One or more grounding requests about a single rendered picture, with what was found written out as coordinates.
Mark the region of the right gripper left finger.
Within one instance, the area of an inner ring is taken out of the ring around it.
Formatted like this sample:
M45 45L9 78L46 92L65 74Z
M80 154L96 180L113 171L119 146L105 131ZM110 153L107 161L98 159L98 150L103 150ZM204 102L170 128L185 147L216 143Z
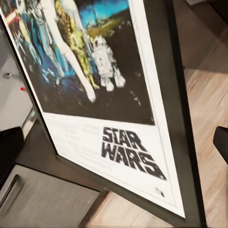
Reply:
M0 132L0 183L8 174L24 144L22 127L18 126Z

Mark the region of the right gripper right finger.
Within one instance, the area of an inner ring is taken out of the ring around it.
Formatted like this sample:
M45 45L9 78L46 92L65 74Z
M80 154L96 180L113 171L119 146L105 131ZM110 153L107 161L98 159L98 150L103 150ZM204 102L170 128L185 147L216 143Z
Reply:
M228 165L228 128L218 126L214 133L213 143Z

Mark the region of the poster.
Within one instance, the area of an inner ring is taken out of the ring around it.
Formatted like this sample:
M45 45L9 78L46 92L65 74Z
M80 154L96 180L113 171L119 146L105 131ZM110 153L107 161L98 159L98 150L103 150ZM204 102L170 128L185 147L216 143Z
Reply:
M55 159L175 228L207 228L173 0L0 0Z

